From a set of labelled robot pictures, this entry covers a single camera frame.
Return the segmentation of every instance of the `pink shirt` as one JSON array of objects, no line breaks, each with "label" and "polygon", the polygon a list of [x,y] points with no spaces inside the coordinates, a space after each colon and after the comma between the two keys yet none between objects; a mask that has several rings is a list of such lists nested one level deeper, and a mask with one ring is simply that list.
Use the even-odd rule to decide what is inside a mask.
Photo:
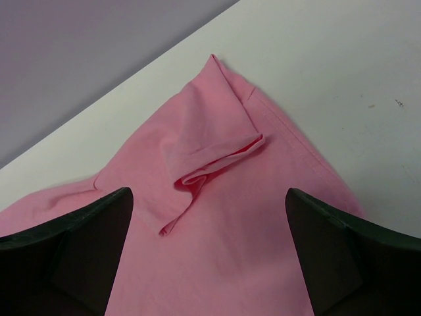
[{"label": "pink shirt", "polygon": [[98,174],[1,212],[0,236],[122,186],[133,190],[134,215],[108,316],[313,315],[285,194],[300,188],[361,215],[279,107],[215,56]]}]

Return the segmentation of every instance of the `tabletop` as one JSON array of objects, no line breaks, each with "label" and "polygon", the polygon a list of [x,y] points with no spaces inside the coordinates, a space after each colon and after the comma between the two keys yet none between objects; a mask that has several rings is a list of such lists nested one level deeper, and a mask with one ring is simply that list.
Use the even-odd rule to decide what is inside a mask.
[{"label": "tabletop", "polygon": [[99,171],[214,53],[267,93],[368,218],[421,237],[421,2],[241,0],[0,169],[0,209]]}]

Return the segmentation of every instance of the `purple-gray wall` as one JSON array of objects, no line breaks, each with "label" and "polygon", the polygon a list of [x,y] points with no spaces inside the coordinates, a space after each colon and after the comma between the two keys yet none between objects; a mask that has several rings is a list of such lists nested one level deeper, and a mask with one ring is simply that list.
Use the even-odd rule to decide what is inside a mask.
[{"label": "purple-gray wall", "polygon": [[0,168],[238,0],[1,0]]}]

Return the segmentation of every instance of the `garment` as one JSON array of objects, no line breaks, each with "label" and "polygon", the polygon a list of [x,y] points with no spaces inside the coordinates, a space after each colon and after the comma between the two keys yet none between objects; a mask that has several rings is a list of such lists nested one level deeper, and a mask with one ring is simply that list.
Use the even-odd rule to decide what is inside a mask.
[{"label": "garment", "polygon": [[259,89],[215,56],[95,176],[30,194],[1,235],[128,186],[114,315],[312,315],[285,214],[300,188],[361,215],[349,189]]}]

